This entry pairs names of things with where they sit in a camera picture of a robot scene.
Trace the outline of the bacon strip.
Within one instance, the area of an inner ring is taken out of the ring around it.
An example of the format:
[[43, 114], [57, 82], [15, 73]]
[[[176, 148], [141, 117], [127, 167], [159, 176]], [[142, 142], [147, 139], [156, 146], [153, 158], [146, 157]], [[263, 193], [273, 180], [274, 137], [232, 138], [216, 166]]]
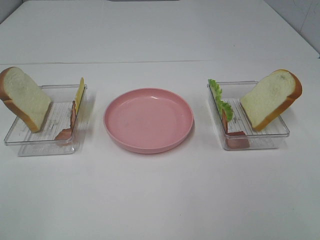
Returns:
[[59, 147], [62, 146], [68, 146], [71, 144], [71, 138], [73, 134], [73, 129], [75, 126], [75, 121], [77, 117], [77, 111], [76, 111], [76, 101], [72, 101], [72, 107], [71, 107], [71, 112], [70, 112], [70, 125], [69, 128], [63, 129], [56, 137], [55, 140], [59, 141], [57, 145]]
[[228, 131], [227, 115], [224, 110], [222, 110], [222, 123], [226, 133], [225, 144], [227, 150], [242, 150], [250, 147], [249, 140], [244, 131]]

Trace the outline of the left clear plastic tray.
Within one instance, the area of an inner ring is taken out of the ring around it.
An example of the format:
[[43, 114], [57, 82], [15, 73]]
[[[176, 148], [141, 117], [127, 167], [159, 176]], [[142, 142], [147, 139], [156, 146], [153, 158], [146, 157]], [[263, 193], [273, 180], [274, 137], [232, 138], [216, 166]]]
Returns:
[[72, 105], [79, 86], [42, 85], [40, 88], [51, 98], [51, 105], [41, 131], [32, 133], [27, 125], [16, 117], [4, 138], [4, 144], [12, 148], [19, 157], [64, 155], [78, 150], [84, 141], [88, 124], [87, 86], [83, 90], [70, 138], [55, 138], [62, 130], [70, 128]]

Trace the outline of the pink round plate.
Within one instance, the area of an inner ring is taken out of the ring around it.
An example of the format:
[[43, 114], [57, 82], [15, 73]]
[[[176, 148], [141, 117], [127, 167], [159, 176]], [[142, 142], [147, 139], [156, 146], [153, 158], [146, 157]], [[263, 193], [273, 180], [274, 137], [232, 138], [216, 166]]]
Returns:
[[121, 148], [156, 154], [182, 143], [194, 125], [190, 105], [178, 94], [160, 88], [140, 88], [115, 98], [105, 109], [105, 129]]

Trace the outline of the right clear plastic tray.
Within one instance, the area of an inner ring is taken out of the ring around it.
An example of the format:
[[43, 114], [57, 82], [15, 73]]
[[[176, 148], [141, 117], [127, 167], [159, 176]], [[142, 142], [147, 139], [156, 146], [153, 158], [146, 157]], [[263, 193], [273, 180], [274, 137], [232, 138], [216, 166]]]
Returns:
[[225, 150], [276, 149], [290, 135], [280, 114], [291, 94], [274, 95], [262, 81], [217, 82], [209, 79], [209, 104]]

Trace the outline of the yellow cheese slice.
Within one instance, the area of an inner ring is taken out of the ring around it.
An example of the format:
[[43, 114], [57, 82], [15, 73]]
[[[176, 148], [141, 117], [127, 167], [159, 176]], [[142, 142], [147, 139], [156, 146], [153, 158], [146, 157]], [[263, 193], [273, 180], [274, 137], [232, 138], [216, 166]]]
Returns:
[[84, 89], [85, 89], [85, 80], [83, 77], [81, 77], [79, 87], [75, 95], [75, 112], [76, 113], [78, 113]]

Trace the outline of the clear plastic tray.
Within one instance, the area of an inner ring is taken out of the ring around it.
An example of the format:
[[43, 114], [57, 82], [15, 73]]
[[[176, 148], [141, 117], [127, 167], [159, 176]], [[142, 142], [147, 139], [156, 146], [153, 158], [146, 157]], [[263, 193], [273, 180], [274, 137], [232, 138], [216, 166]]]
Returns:
[[12, 148], [19, 157], [64, 155], [78, 150], [84, 141], [88, 124], [87, 86], [83, 90], [70, 138], [55, 138], [62, 130], [70, 128], [72, 105], [79, 86], [42, 85], [40, 88], [51, 98], [51, 105], [41, 131], [32, 133], [27, 125], [16, 117], [4, 138], [4, 144]]
[[262, 81], [217, 82], [209, 79], [209, 104], [225, 150], [276, 149], [290, 135], [280, 114], [291, 94], [274, 95]]

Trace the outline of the white bread slice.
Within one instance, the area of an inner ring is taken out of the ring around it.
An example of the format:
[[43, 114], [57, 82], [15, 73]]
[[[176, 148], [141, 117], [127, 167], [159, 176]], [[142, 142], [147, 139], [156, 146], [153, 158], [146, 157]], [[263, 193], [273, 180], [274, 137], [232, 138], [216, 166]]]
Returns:
[[263, 130], [302, 95], [300, 80], [286, 69], [278, 69], [259, 81], [240, 98], [251, 128]]
[[33, 133], [41, 130], [52, 102], [19, 67], [9, 67], [0, 73], [0, 99]]

